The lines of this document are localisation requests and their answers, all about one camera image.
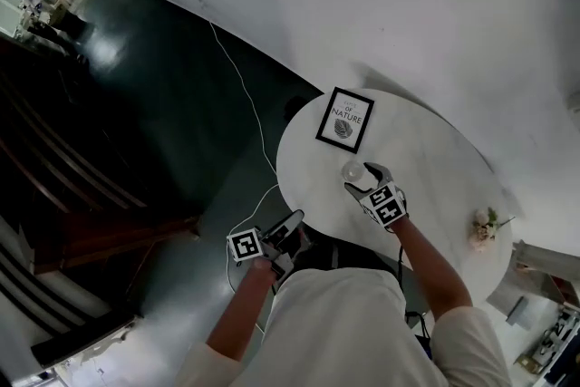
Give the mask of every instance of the black cable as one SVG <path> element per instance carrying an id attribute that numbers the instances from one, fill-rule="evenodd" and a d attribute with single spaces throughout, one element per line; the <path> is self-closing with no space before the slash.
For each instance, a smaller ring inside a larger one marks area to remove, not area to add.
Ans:
<path id="1" fill-rule="evenodd" d="M 427 324 L 425 323 L 425 318 L 423 317 L 422 314 L 419 315 L 419 318 L 420 318 L 420 327 L 421 327 L 421 330 L 423 331 L 423 337 L 430 339 L 431 336 L 429 335 L 429 331 L 427 330 Z"/>
<path id="2" fill-rule="evenodd" d="M 0 254 L 4 255 L 4 257 L 10 262 L 10 264 L 26 279 L 28 279 L 33 285 L 35 285 L 39 290 L 41 290 L 44 294 L 52 298 L 57 304 L 66 308 L 72 314 L 79 316 L 83 321 L 91 321 L 94 318 L 86 314 L 83 310 L 79 310 L 76 306 L 70 304 L 66 300 L 64 300 L 61 296 L 57 295 L 51 289 L 49 289 L 46 285 L 36 279 L 33 275 L 31 275 L 24 266 L 22 266 L 16 258 L 14 258 L 8 250 L 6 250 L 3 246 L 0 245 Z"/>
<path id="3" fill-rule="evenodd" d="M 55 329 L 53 329 L 50 325 L 45 323 L 42 319 L 40 319 L 36 314 L 26 308 L 23 304 L 21 304 L 16 297 L 14 297 L 8 290 L 0 284 L 0 293 L 3 294 L 10 302 L 20 310 L 20 312 L 30 319 L 33 323 L 35 323 L 41 329 L 44 329 L 48 334 L 52 337 L 57 337 L 60 335 Z"/>
<path id="4" fill-rule="evenodd" d="M 66 327 L 73 329 L 77 327 L 77 324 L 73 323 L 71 320 L 64 317 L 62 314 L 57 312 L 54 308 L 51 308 L 45 301 L 35 295 L 26 285 L 21 283 L 15 275 L 13 275 L 3 263 L 0 262 L 0 272 L 2 272 L 8 280 L 14 284 L 24 295 L 30 298 L 35 304 L 42 308 L 46 313 L 52 316 L 57 321 L 63 323 Z"/>
<path id="5" fill-rule="evenodd" d="M 399 248 L 399 269 L 397 271 L 397 280 L 399 281 L 399 287 L 402 291 L 402 246 Z"/>

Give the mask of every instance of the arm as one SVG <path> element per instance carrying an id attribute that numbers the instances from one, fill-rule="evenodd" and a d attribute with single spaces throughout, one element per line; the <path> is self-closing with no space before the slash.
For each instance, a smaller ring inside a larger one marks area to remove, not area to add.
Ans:
<path id="1" fill-rule="evenodd" d="M 269 261 L 261 258 L 254 260 L 206 344 L 227 358 L 241 361 L 275 280 L 276 274 Z"/>
<path id="2" fill-rule="evenodd" d="M 453 308 L 472 306 L 469 291 L 455 269 L 408 218 L 390 226 L 411 262 L 435 321 Z"/>

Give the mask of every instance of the hand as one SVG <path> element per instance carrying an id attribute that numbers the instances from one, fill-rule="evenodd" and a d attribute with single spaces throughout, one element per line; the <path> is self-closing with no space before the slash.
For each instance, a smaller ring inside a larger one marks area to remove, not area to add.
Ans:
<path id="1" fill-rule="evenodd" d="M 388 226 L 407 214 L 404 192 L 395 185 L 387 168 L 377 163 L 364 163 L 364 166 L 377 179 L 377 188 L 360 190 L 348 182 L 344 183 L 344 188 L 373 221 L 392 232 Z"/>
<path id="2" fill-rule="evenodd" d="M 252 265 L 250 266 L 248 273 L 259 279 L 271 281 L 270 285 L 273 285 L 277 279 L 276 273 L 272 270 L 272 262 L 262 257 L 254 258 L 252 260 Z"/>

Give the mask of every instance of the sleeve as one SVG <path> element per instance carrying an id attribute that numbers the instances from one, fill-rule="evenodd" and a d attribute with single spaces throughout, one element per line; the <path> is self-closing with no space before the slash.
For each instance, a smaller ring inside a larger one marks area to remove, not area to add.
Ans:
<path id="1" fill-rule="evenodd" d="M 185 357 L 174 387 L 227 387 L 241 372 L 242 363 L 199 343 Z"/>
<path id="2" fill-rule="evenodd" d="M 478 308 L 444 314 L 433 328 L 431 352 L 451 387 L 511 386 L 494 328 Z"/>

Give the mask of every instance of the white cable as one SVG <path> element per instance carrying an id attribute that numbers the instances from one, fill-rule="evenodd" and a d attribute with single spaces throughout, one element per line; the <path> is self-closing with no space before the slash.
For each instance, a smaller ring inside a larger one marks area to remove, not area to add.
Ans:
<path id="1" fill-rule="evenodd" d="M 244 92 L 246 93 L 247 98 L 250 100 L 250 103 L 252 104 L 252 110 L 254 111 L 254 114 L 256 115 L 257 127 L 260 129 L 260 139 L 262 140 L 262 153 L 264 153 L 264 158 L 268 162 L 268 165 L 270 165 L 270 168 L 272 169 L 274 174 L 276 174 L 276 170 L 274 169 L 274 165 L 272 164 L 272 161 L 270 161 L 270 159 L 266 155 L 266 144 L 264 143 L 264 132 L 262 131 L 262 123 L 260 122 L 260 117 L 257 116 L 257 111 L 256 111 L 256 106 L 254 104 L 254 100 L 252 99 L 252 96 L 250 95 L 250 93 L 246 89 L 246 83 L 244 82 L 244 78 L 242 77 L 242 73 L 239 72 L 239 70 L 236 66 L 236 63 L 229 56 L 229 53 L 227 53 L 226 47 L 224 47 L 224 45 L 219 41 L 218 33 L 216 33 L 216 29 L 214 28 L 213 23 L 211 23 L 209 20 L 208 20 L 208 23 L 211 26 L 211 30 L 214 32 L 214 36 L 216 36 L 217 43 L 219 44 L 221 49 L 226 54 L 226 57 L 228 58 L 228 60 L 234 65 L 234 68 L 236 69 L 236 73 L 239 76 L 240 81 L 242 82 L 242 87 L 244 88 Z"/>
<path id="2" fill-rule="evenodd" d="M 264 195 L 262 196 L 262 198 L 260 199 L 259 202 L 257 202 L 256 208 L 254 208 L 254 211 L 252 212 L 252 214 L 247 217 L 242 219 L 239 223 L 237 223 L 235 226 L 233 226 L 230 231 L 229 234 L 230 235 L 232 232 L 234 232 L 238 227 L 242 226 L 246 221 L 248 221 L 249 219 L 252 219 L 254 217 L 254 215 L 257 212 L 257 209 L 260 208 L 260 205 L 262 205 L 262 202 L 264 201 L 264 198 L 266 198 L 266 195 L 268 195 L 273 189 L 277 188 L 278 185 L 275 184 L 274 186 L 272 186 L 270 189 L 268 189 Z M 232 285 L 232 281 L 229 278 L 229 246 L 226 242 L 226 279 L 227 279 L 227 283 L 229 284 L 229 288 L 231 289 L 231 291 L 235 294 L 236 290 L 234 289 L 234 286 Z M 263 334 L 264 333 L 264 329 L 262 329 L 258 323 L 256 323 L 256 327 L 259 329 L 259 331 Z"/>

